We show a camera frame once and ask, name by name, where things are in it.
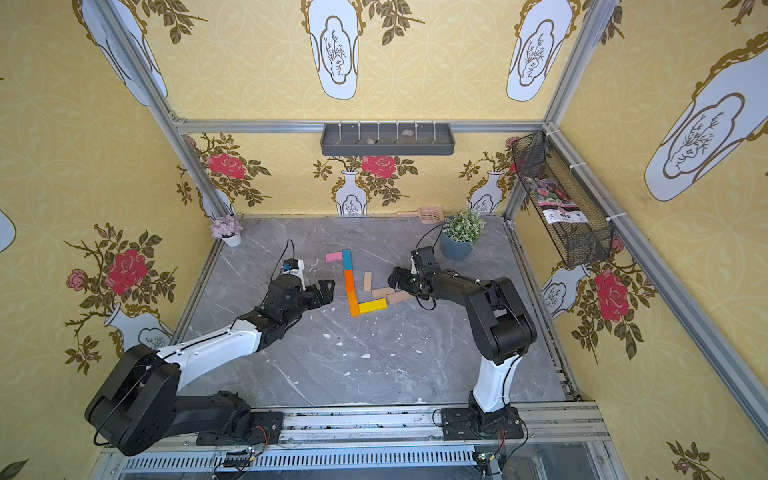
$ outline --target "metal frame bar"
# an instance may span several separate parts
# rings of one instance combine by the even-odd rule
[[[141,60],[141,54],[133,47],[130,34],[126,31],[125,25],[120,20],[120,15],[115,6],[108,0],[98,0],[96,6],[97,12],[104,20],[106,28],[118,40],[115,48],[119,49],[127,59],[128,73],[147,92],[149,97],[147,108],[152,113],[157,125],[160,126],[174,152],[181,159],[181,163],[189,172],[194,184],[213,205],[216,215],[218,217],[226,215],[227,209],[216,195],[213,184],[208,179],[207,174],[197,159],[197,154],[195,154],[187,141],[179,135],[180,132],[176,130],[166,99],[157,89],[157,85],[152,80],[146,65]]]
[[[376,122],[377,120],[341,120],[344,124]],[[379,120],[395,123],[394,120]],[[416,120],[432,123],[432,120]],[[228,134],[306,134],[322,133],[326,123],[338,124],[339,120],[176,120],[174,127],[180,134],[225,132]],[[449,123],[453,133],[533,133],[540,131],[542,121],[537,120],[440,120]]]
[[[594,0],[592,2],[587,17],[581,26],[582,31],[578,36],[571,57],[568,59],[558,87],[554,91],[549,109],[544,115],[545,122],[551,121],[560,124],[616,5],[618,5],[618,0]]]
[[[584,159],[558,130],[558,127],[548,123],[545,124],[544,130],[548,133],[549,141],[569,164],[582,164],[571,171],[592,192],[607,214],[612,216],[623,213],[624,209],[611,196],[589,165],[583,164]],[[664,262],[664,258],[651,246],[630,216],[615,217],[613,222],[616,231],[624,241],[624,246],[654,283],[664,302],[680,320],[680,324],[723,380],[757,431],[768,441],[768,390],[766,387],[690,295],[680,279]]]

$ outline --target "white zip tie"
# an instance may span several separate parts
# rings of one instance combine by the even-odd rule
[[[623,212],[622,214],[611,215],[610,217],[605,217],[605,221],[610,222],[614,218],[621,217],[622,215],[626,215],[626,214],[627,214],[627,212]]]

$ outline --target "yellow block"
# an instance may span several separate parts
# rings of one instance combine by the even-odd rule
[[[359,304],[360,313],[371,313],[377,310],[384,310],[386,308],[386,298],[380,298],[373,300],[372,302],[365,302]]]

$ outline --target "marble surface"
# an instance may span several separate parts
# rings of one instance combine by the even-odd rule
[[[524,288],[502,219],[487,221],[466,260],[447,260],[437,246],[441,267],[478,278],[507,276]],[[363,273],[373,273],[373,288],[386,286],[394,266],[410,266],[410,251],[432,225],[414,218],[367,217],[245,220],[243,227],[242,244],[225,246],[218,258],[184,341],[252,310],[264,297],[289,238],[296,258],[304,260],[308,283],[336,281],[334,301],[306,312],[284,339],[195,379],[180,394],[229,390],[259,407],[467,402],[481,356],[463,307],[439,300],[436,310],[426,311],[410,299],[353,318],[343,265],[325,261],[326,253],[351,249],[358,300],[373,300],[362,291]],[[423,244],[434,242],[436,234]],[[520,361],[511,400],[564,400],[543,340]]]

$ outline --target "mounting plate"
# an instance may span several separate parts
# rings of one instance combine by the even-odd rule
[[[251,412],[250,424],[264,427],[268,435],[269,444],[277,443],[280,437],[280,430],[283,429],[282,412]],[[243,441],[255,445],[257,443],[266,443],[261,429],[254,428],[247,439],[234,439],[228,435],[218,435],[216,433],[201,432],[197,434],[197,444],[202,445],[242,445]]]
[[[504,435],[507,439],[523,438],[523,427],[519,422],[518,410],[509,407],[514,418],[507,418],[502,422]],[[469,418],[469,409],[443,409],[442,410],[442,439],[443,440],[477,440],[495,438],[495,434],[480,436],[472,431],[474,422]]]

